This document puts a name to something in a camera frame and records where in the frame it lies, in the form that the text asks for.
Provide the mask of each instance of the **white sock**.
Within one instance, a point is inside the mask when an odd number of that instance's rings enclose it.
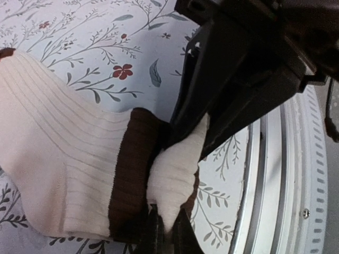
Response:
[[[0,108],[0,165],[35,229],[114,238],[140,213],[162,124],[151,112],[105,112],[13,49],[0,50]]]
[[[206,114],[183,141],[161,152],[155,159],[148,180],[147,202],[157,204],[168,234],[181,206],[193,193],[198,162],[208,128]]]

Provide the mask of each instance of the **white fabric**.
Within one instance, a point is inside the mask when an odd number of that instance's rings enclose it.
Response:
[[[151,167],[147,200],[148,204],[157,204],[166,234],[170,233],[181,205],[193,193],[208,118],[206,114],[186,139],[160,153]]]
[[[108,237],[114,169],[131,111],[87,103],[19,51],[0,61],[0,106],[0,165],[29,222],[53,237]]]
[[[125,87],[127,92],[140,92],[136,94],[137,98],[125,92],[113,94],[121,99],[120,102],[116,102],[107,93],[97,90],[101,99],[98,103],[99,107],[113,112],[144,107],[151,110],[158,118],[169,121],[179,93],[181,82],[179,75],[182,73],[185,58],[183,48],[188,42],[186,38],[192,37],[192,33],[198,28],[198,25],[183,20],[184,17],[178,13],[174,14],[179,16],[180,20],[170,14],[174,11],[175,0],[144,0],[143,2],[145,3],[144,7],[151,7],[149,19],[141,8],[143,6],[133,5],[135,1],[132,0],[0,0],[0,3],[3,3],[3,6],[0,4],[0,47],[14,47],[28,52],[37,60],[42,61],[45,66],[49,66],[50,70],[54,70],[54,73],[65,85],[68,82],[68,72],[72,75],[69,85],[82,78],[86,74],[87,68],[90,68],[91,71],[99,68],[97,70],[100,72],[99,74],[84,77],[80,81],[90,81],[93,85],[92,88],[95,89],[107,88],[114,84],[114,87],[109,90],[110,92],[118,92]],[[159,2],[161,7],[157,7],[154,4],[156,2]],[[45,3],[50,3],[50,5],[46,4],[45,7],[40,7]],[[99,15],[94,13],[93,17],[87,20],[86,17],[94,10]],[[119,17],[132,16],[133,18],[130,19],[118,20]],[[44,25],[46,21],[49,21],[47,27]],[[104,55],[102,55],[101,48],[87,48],[92,43],[92,36],[96,35],[98,31],[102,31],[100,36],[103,36],[107,29],[111,29],[113,25],[116,26],[116,30],[114,30],[117,32],[116,37],[111,41],[100,41],[95,45],[103,46],[102,48],[106,52],[113,55],[116,63],[108,65],[107,60],[102,60]],[[116,41],[120,42],[122,34],[126,34],[127,39],[130,40],[124,45],[115,47],[113,44]],[[67,50],[64,50],[64,43],[68,43],[70,40],[74,44],[67,46]],[[126,54],[127,51],[122,50],[134,47],[140,49],[140,52],[134,53],[134,58],[130,58]],[[83,63],[73,61],[74,67],[72,68],[69,61],[63,61],[72,55],[75,55],[73,59],[82,58]],[[149,71],[156,60],[157,68],[152,68],[152,70],[157,70],[161,78],[159,87],[155,87],[151,82]],[[113,66],[123,66],[124,64],[133,65],[132,76],[125,80],[119,78],[106,80],[113,72]],[[77,95],[96,104],[92,90],[79,89],[85,86],[88,84],[77,83],[71,85],[68,91],[78,89]],[[220,147],[220,153],[217,150],[207,158],[207,161],[202,161],[199,164],[201,185],[198,193],[201,195],[198,195],[195,201],[192,225],[195,226],[198,241],[206,254],[225,254],[230,248],[231,232],[237,221],[237,212],[242,197],[247,136],[248,129],[244,129],[223,144]],[[124,244],[116,242],[107,243],[100,240],[88,241],[87,239],[69,241],[67,238],[59,241],[59,239],[45,237],[34,230],[27,221],[23,222],[28,225],[27,228],[17,223],[15,223],[17,227],[14,227],[10,221],[14,221],[17,216],[24,216],[22,199],[19,192],[17,193],[18,198],[12,196],[12,192],[16,193],[16,186],[11,178],[0,170],[0,193],[2,190],[6,190],[6,187],[11,189],[11,192],[5,196],[9,197],[10,201],[0,205],[0,208],[6,207],[6,211],[0,211],[1,254],[92,254],[100,253],[100,251],[114,254],[130,253],[128,250],[124,250]],[[36,195],[43,195],[43,190],[38,187],[35,190]],[[212,196],[212,193],[216,191],[220,191],[220,194]],[[215,197],[221,194],[225,195],[218,198],[219,207]],[[210,206],[207,202],[208,197],[211,198]],[[223,237],[218,234],[217,227],[221,228]],[[93,249],[92,244],[94,243],[97,244],[97,248]]]

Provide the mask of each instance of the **metal screw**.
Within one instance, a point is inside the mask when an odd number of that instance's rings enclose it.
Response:
[[[310,215],[311,215],[311,212],[309,211],[309,209],[305,209],[305,210],[302,212],[302,217],[303,217],[304,219],[309,218]]]

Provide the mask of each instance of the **gray branch print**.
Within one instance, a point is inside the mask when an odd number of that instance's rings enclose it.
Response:
[[[75,58],[75,56],[86,52],[90,50],[101,50],[101,54],[103,55],[102,60],[106,60],[108,65],[109,64],[117,64],[115,59],[113,58],[113,54],[108,51],[108,49],[120,49],[122,52],[125,52],[127,55],[130,56],[130,58],[136,58],[135,53],[141,53],[140,47],[134,46],[134,47],[128,47],[128,43],[130,39],[118,39],[117,35],[119,34],[118,31],[116,31],[118,27],[113,24],[112,28],[107,28],[106,31],[103,31],[103,29],[97,31],[92,38],[90,38],[90,45],[86,48],[79,50],[78,52],[72,53],[66,57],[63,57],[59,60],[54,59],[50,65],[48,65],[48,68],[60,63],[60,62],[69,62],[70,66],[74,67],[74,62],[82,63],[83,58]],[[56,46],[54,46],[48,54],[46,54],[45,57],[41,59],[41,62],[44,62],[47,58],[49,58],[52,55],[59,54],[60,50],[64,49],[67,45],[62,45],[64,42],[67,42],[69,39],[65,38],[64,41],[60,41]],[[102,42],[108,42],[109,44],[101,45]]]
[[[75,91],[82,91],[82,90],[89,90],[94,94],[95,102],[100,103],[101,102],[101,93],[108,95],[113,101],[115,102],[121,102],[121,99],[117,97],[117,95],[122,94],[130,94],[134,98],[138,97],[138,94],[143,94],[141,91],[135,91],[135,90],[128,90],[126,87],[119,88],[118,90],[113,91],[112,88],[115,87],[115,84],[110,84],[106,88],[99,88],[96,87],[97,85],[104,84],[110,79],[114,78],[113,73],[111,73],[107,78],[101,79],[97,82],[92,83],[89,80],[86,80],[87,77],[90,75],[98,75],[100,72],[98,71],[99,67],[94,68],[91,70],[90,68],[87,68],[87,71],[85,75],[83,75],[81,78],[77,79],[76,81],[71,82],[72,75],[71,73],[67,73],[67,79],[68,79],[68,86],[73,86],[76,84],[85,84],[85,86],[75,89]]]
[[[133,36],[144,29],[153,30],[155,28],[159,28],[168,22],[157,22],[159,19],[170,18],[179,21],[187,21],[187,19],[183,16],[176,14],[175,11],[171,10],[170,12],[163,14],[165,7],[169,0],[150,0],[150,3],[145,3],[143,0],[113,0],[111,3],[113,4],[129,4],[130,6],[136,6],[144,12],[147,17],[147,22],[141,28],[133,32],[130,36]]]
[[[191,224],[193,229],[195,230],[195,218],[199,212],[202,213],[203,217],[205,218],[206,222],[209,224],[210,231],[205,235],[203,241],[206,242],[207,240],[211,240],[211,246],[215,246],[217,249],[224,245],[224,241],[228,242],[229,238],[232,237],[233,231],[230,231],[230,225],[225,225],[223,221],[219,221],[216,223],[211,222],[208,218],[204,207],[202,205],[202,201],[206,199],[207,205],[209,208],[212,208],[212,200],[215,204],[220,207],[220,202],[224,203],[225,207],[228,207],[227,200],[230,196],[225,197],[225,193],[221,193],[219,191],[213,190],[212,187],[207,186],[204,182],[200,182],[199,189],[198,189],[198,198],[196,199],[196,208],[195,211],[192,213],[191,217]]]
[[[107,0],[89,0],[89,1],[84,1],[84,0],[71,0],[71,1],[64,1],[63,4],[65,5],[78,5],[77,10],[80,8],[84,7],[87,4],[97,4],[97,3],[103,3],[106,2]]]
[[[220,158],[222,158],[220,166],[216,168],[216,172],[220,172],[220,178],[223,179],[224,181],[226,180],[225,168],[229,169],[230,157],[231,161],[233,162],[233,165],[235,165],[236,162],[239,160],[239,152],[241,152],[241,149],[240,142],[237,140],[236,135],[237,134],[234,134],[224,144],[219,146],[213,152],[214,156],[213,161],[217,161]]]
[[[22,16],[23,14],[33,9],[43,8],[52,4],[52,2],[47,2],[46,0],[18,0],[18,1],[21,4],[19,9],[14,11],[12,14],[9,14],[8,16],[5,16],[2,20],[0,20],[0,23],[16,16]]]
[[[11,226],[17,228],[18,226],[22,226],[24,228],[28,228],[28,225],[25,223],[27,221],[26,216],[15,216],[14,214],[10,214],[14,205],[21,197],[18,189],[12,190],[8,187],[8,183],[6,183],[5,188],[1,190],[1,200],[0,200],[0,212],[5,212],[3,217],[0,219],[0,225],[4,222],[10,223]]]
[[[84,25],[85,23],[87,23],[87,22],[89,22],[93,19],[103,17],[105,14],[106,13],[99,13],[97,9],[93,9],[89,14],[87,14],[85,16],[85,19],[83,21],[81,21],[79,24],[77,24],[76,26],[74,26],[71,29],[68,29],[65,33],[63,33],[56,40],[54,40],[54,42],[50,41],[47,44],[47,46],[45,47],[40,61],[44,62],[46,59],[48,59],[49,57],[51,57],[53,55],[60,55],[61,54],[60,52],[62,50],[65,50],[65,48],[67,48],[67,46],[69,46],[69,43],[71,43],[71,45],[73,44],[71,38],[73,37],[74,34],[71,33],[71,32],[74,29],[79,28],[80,26]],[[72,21],[73,17],[69,16],[68,19],[69,19],[69,21]]]

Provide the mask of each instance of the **leaf print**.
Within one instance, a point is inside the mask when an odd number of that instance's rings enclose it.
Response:
[[[157,6],[157,7],[161,7],[162,6],[162,4],[161,3],[159,3],[159,2],[157,2],[157,1],[155,1],[155,0],[150,0],[155,6]]]
[[[28,20],[30,20],[31,18],[33,18],[33,16],[36,15],[36,13],[37,13],[37,12],[33,12],[31,15],[29,15],[29,16],[25,19],[25,21],[28,21]]]
[[[203,241],[206,242],[212,235],[212,231],[209,232],[207,235],[205,235],[205,237],[203,238]]]
[[[172,76],[182,76],[182,74],[178,70],[174,70],[175,73],[171,73]]]
[[[119,98],[117,98],[117,97],[115,97],[115,96],[113,96],[111,94],[108,94],[108,95],[112,98],[112,100],[114,100],[116,102],[121,102],[121,99],[119,99]]]
[[[202,192],[201,192],[201,191],[198,192],[198,196],[199,196],[200,200],[203,199],[203,197],[202,197]]]
[[[172,17],[172,18],[174,18],[176,20],[180,20],[180,21],[188,21],[186,18],[184,18],[182,16],[179,16],[177,14],[174,14],[174,13],[169,13],[167,16],[168,17]]]
[[[51,239],[53,239],[52,241],[49,242],[49,245],[50,246],[53,246],[56,242],[59,242],[59,243],[64,243],[66,241],[66,238],[65,237],[50,237]],[[67,238],[68,241],[73,241],[75,239],[75,237],[69,237]],[[83,241],[84,239],[83,238],[77,238],[76,241],[77,242],[81,242]]]
[[[10,192],[11,192],[11,189],[8,188],[8,183],[6,183],[5,188],[2,189],[2,197],[1,197],[1,200],[0,200],[0,205],[2,205],[3,203],[8,203],[10,201],[10,198],[6,197],[6,195],[9,194]],[[6,207],[5,206],[3,206],[3,207],[0,207],[0,211],[6,210]]]
[[[117,17],[114,21],[124,21],[124,20],[129,20],[129,19],[132,19],[133,18],[133,15],[130,15],[130,14],[126,14],[126,15],[122,15],[120,17]]]
[[[110,86],[107,87],[105,90],[109,90],[109,89],[111,89],[111,88],[113,88],[113,87],[114,87],[114,84],[110,85]]]
[[[133,246],[126,243],[122,254],[133,254]]]
[[[97,93],[97,91],[93,90],[94,96],[95,96],[95,102],[100,103],[100,95]]]
[[[149,68],[149,75],[150,75],[150,78],[151,78],[151,81],[152,81],[152,84],[155,86],[155,87],[160,87],[161,85],[161,77],[158,73],[158,60],[157,59]]]
[[[19,215],[16,216],[14,219],[14,214],[11,214],[6,220],[3,220],[3,222],[9,222],[13,227],[17,228],[18,225],[28,228],[28,225],[24,222],[27,221],[26,216],[20,217]]]
[[[211,197],[207,197],[207,205],[211,208],[212,207],[212,202],[211,202]]]
[[[217,205],[218,207],[220,207],[220,202],[219,202],[219,200],[218,200],[217,197],[216,197],[216,205]]]
[[[72,74],[71,73],[67,73],[67,84],[71,81],[72,79]]]
[[[75,254],[81,254],[83,249],[86,247],[89,241],[90,241],[89,239],[86,239]]]
[[[106,253],[105,244],[107,244],[107,243],[110,243],[110,242],[103,240],[103,241],[100,241],[100,242],[97,242],[97,243],[90,244],[88,247],[91,250],[97,249],[95,252],[93,252],[91,254],[105,254]]]
[[[13,17],[22,16],[23,14],[33,10],[33,9],[39,9],[43,7],[47,7],[48,5],[51,5],[52,3],[46,3],[45,0],[36,0],[36,1],[20,1],[21,6],[14,11],[12,14],[4,17],[2,20],[0,20],[0,23],[4,22],[5,20],[11,19]]]
[[[163,26],[164,24],[167,24],[167,22],[165,22],[165,23],[156,23],[154,25],[149,26],[148,29],[149,30],[153,30],[155,28],[159,28],[159,27]]]
[[[214,152],[213,152],[213,161],[217,161],[220,158],[222,158],[221,164],[216,168],[216,172],[220,172],[220,178],[223,179],[224,181],[226,180],[225,177],[225,168],[229,169],[229,157],[231,156],[230,154],[230,149],[233,149],[233,158],[232,162],[233,165],[236,164],[236,162],[239,160],[238,153],[241,151],[240,147],[240,142],[237,140],[236,134],[231,136],[224,144],[219,146]]]
[[[57,40],[55,40],[49,47],[46,47],[44,49],[44,53],[43,53],[43,56],[41,57],[40,61],[44,62],[44,61],[46,61],[47,58],[49,58],[49,57],[51,57],[55,54],[58,54],[58,55],[61,54],[60,51],[64,50],[65,46],[68,46],[69,44],[73,44],[74,41],[76,41],[76,39],[73,39],[74,33],[71,33],[71,31],[73,29],[78,28],[80,25],[83,25],[90,20],[102,17],[103,15],[104,15],[104,13],[103,14],[98,13],[97,9],[92,10],[88,15],[86,15],[85,20],[83,20],[80,24],[76,25],[74,28],[65,32]],[[105,49],[107,47],[113,47],[113,48],[116,47],[116,48],[119,48],[121,50],[125,50],[125,51],[128,51],[128,52],[132,52],[132,51],[137,52],[138,51],[137,49],[132,49],[132,48],[126,49],[125,47],[122,47],[122,44],[126,43],[126,41],[121,41],[120,43],[112,44],[110,46],[97,46],[96,45],[100,41],[112,40],[117,35],[117,33],[114,33],[112,31],[114,31],[116,29],[117,29],[117,26],[115,24],[113,24],[113,28],[111,28],[111,29],[107,28],[106,31],[103,30],[103,29],[100,29],[99,31],[96,32],[95,35],[92,36],[92,38],[91,38],[92,43],[88,47],[83,48],[82,50],[80,50],[78,52],[72,53],[72,54],[70,54],[70,55],[68,55],[68,56],[66,56],[62,59],[57,60],[55,63],[50,64],[48,66],[48,68],[53,66],[53,65],[56,65],[60,62],[63,62],[63,61],[75,61],[75,62],[79,62],[79,63],[82,64],[83,62],[81,61],[82,60],[81,58],[80,59],[74,59],[73,57],[82,53],[82,52],[85,52],[85,51],[88,51],[88,50],[93,50],[93,49],[100,49],[103,52],[105,52],[106,55],[108,55],[108,52]]]
[[[81,77],[81,78],[79,78],[78,80],[72,82],[72,83],[69,84],[68,86],[72,86],[72,85],[79,84],[79,83],[81,83],[81,84],[90,84],[90,83],[91,83],[90,81],[88,81],[88,80],[83,80],[83,79],[86,78],[86,77],[88,77],[88,76],[90,76],[90,75],[98,75],[98,74],[100,74],[100,72],[97,71],[98,69],[99,69],[99,67],[97,67],[97,68],[95,68],[95,69],[93,69],[93,70],[91,71],[90,68],[87,68],[86,74],[85,74],[83,77]],[[72,78],[72,75],[71,75],[71,74],[69,74],[69,75],[67,74],[68,79],[70,80],[70,79]]]

